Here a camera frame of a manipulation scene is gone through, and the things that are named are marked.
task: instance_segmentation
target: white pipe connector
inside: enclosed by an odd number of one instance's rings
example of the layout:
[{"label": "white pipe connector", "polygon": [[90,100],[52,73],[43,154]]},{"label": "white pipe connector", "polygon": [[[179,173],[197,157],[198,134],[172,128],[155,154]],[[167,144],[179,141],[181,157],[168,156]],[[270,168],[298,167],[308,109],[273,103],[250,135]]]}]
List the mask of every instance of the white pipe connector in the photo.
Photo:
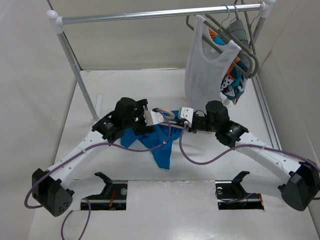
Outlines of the white pipe connector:
[{"label": "white pipe connector", "polygon": [[55,34],[62,34],[64,32],[62,17],[58,16],[58,13],[53,10],[47,11],[46,16],[48,17]]},{"label": "white pipe connector", "polygon": [[276,1],[277,0],[264,0],[263,9],[262,9],[261,15],[260,15],[261,18],[266,19],[269,16],[271,9],[272,9],[273,5],[276,3]]}]

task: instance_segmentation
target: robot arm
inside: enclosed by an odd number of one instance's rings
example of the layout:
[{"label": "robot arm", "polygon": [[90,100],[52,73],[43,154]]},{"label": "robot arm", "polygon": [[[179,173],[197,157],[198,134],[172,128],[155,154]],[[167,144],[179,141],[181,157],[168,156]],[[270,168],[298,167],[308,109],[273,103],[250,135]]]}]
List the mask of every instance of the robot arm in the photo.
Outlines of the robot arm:
[{"label": "robot arm", "polygon": [[[101,172],[87,179],[77,181],[73,179],[76,179],[77,173],[105,149],[98,146],[113,144],[115,140],[124,135],[127,129],[133,129],[136,135],[152,133],[155,130],[152,125],[164,122],[163,116],[154,110],[148,110],[147,104],[146,99],[134,101],[127,97],[121,98],[114,111],[99,120],[81,143],[65,158],[46,171],[38,169],[33,173],[32,185],[48,171],[74,158],[42,181],[32,192],[33,198],[57,217],[63,214],[75,199],[98,194],[108,195],[113,182]],[[251,134],[247,128],[231,121],[227,108],[221,102],[209,102],[206,105],[206,114],[203,116],[198,115],[192,108],[182,107],[179,111],[179,118],[181,121],[175,125],[183,127],[187,122],[186,129],[191,133],[215,132],[220,143],[230,148],[236,147],[236,151],[249,156],[271,170],[283,183],[278,187],[280,191],[276,190],[292,208],[303,211],[320,190],[319,173],[314,166],[263,149],[266,144]],[[261,148],[239,147],[252,144],[259,145]],[[239,175],[243,178],[248,173]],[[240,185],[242,178],[234,181],[237,182],[237,187],[240,189],[238,198],[244,197],[247,193]],[[255,191],[252,186],[250,190],[259,192],[259,184],[256,185]]]}]

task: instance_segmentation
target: table surface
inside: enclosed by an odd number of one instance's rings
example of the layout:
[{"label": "table surface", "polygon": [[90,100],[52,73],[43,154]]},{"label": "table surface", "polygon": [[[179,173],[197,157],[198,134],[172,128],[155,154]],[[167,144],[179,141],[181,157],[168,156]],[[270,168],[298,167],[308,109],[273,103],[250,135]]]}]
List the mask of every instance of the table surface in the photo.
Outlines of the table surface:
[{"label": "table surface", "polygon": [[[103,94],[104,116],[121,97],[146,98],[149,108],[178,110],[189,106],[184,94],[184,72],[184,69],[122,70],[81,74],[93,102],[98,94]],[[270,144],[251,81],[238,104],[228,110],[231,120]],[[91,126],[92,116],[77,85],[56,161],[78,145]],[[186,153],[199,162],[210,160],[227,149],[214,134],[203,133],[186,133],[183,146]],[[143,149],[144,146],[136,141],[131,148]],[[170,170],[164,170],[158,168],[150,152],[135,153],[110,147],[92,160],[79,173],[79,178],[103,172],[113,180],[133,180],[128,186],[127,210],[94,211],[83,239],[125,240],[133,236],[134,239],[162,240],[319,239],[309,210],[295,211],[277,197],[262,195],[265,211],[218,210],[214,180],[230,180],[241,171],[251,172],[246,180],[259,181],[261,193],[268,185],[278,185],[277,177],[268,169],[238,152],[230,152],[214,164],[199,166],[183,157],[175,141]],[[44,239],[44,236],[50,240],[61,239],[60,227],[65,215],[54,218],[46,210],[37,209],[28,239]],[[72,213],[64,231],[67,239],[78,239],[86,215],[86,211]]]}]

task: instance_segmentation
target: beige wall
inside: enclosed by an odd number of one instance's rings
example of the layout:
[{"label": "beige wall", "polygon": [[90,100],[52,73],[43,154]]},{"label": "beige wall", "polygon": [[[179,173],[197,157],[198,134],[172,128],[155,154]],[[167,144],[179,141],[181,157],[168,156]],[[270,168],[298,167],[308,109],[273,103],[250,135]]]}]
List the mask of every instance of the beige wall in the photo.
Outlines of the beige wall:
[{"label": "beige wall", "polygon": [[[199,8],[231,4],[225,0],[50,0],[63,17]],[[246,0],[247,4],[258,0]],[[278,0],[257,41],[262,62],[277,40],[299,0]],[[252,19],[258,12],[249,12]],[[215,14],[222,21],[227,13]],[[225,26],[229,25],[230,15]],[[185,68],[193,32],[186,17],[162,17],[130,21],[66,25],[66,35],[82,68],[86,70]]]},{"label": "beige wall", "polygon": [[0,1],[0,239],[25,240],[37,168],[53,163],[75,88],[45,0]]},{"label": "beige wall", "polygon": [[[320,5],[300,0],[259,76],[282,147],[319,162]],[[320,202],[310,205],[320,232]]]}]

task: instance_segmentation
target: hanger hook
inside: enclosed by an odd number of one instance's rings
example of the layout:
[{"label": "hanger hook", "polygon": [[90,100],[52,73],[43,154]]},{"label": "hanger hook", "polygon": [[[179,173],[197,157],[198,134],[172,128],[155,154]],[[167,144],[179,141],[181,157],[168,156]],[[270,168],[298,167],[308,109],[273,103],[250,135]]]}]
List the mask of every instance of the hanger hook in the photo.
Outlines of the hanger hook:
[{"label": "hanger hook", "polygon": [[233,4],[233,6],[235,7],[235,17],[229,22],[229,28],[228,29],[230,29],[230,25],[231,25],[231,23],[234,21],[234,20],[236,20],[237,19],[237,17],[238,17],[238,8],[237,8],[237,6],[235,5],[235,4]]},{"label": "hanger hook", "polygon": [[254,23],[254,20],[257,19],[260,16],[260,14],[262,12],[262,9],[264,7],[264,4],[263,4],[262,1],[260,1],[259,3],[260,3],[260,12],[259,12],[258,16],[256,16],[254,19],[252,19],[252,22],[250,23],[250,26],[252,26],[252,24]]},{"label": "hanger hook", "polygon": [[228,17],[220,23],[219,30],[221,29],[221,26],[222,26],[223,22],[226,21],[226,20],[228,20],[229,17],[230,17],[230,9],[228,8],[228,6],[227,6],[227,5],[221,5],[221,6],[225,6],[226,9],[228,9]]}]

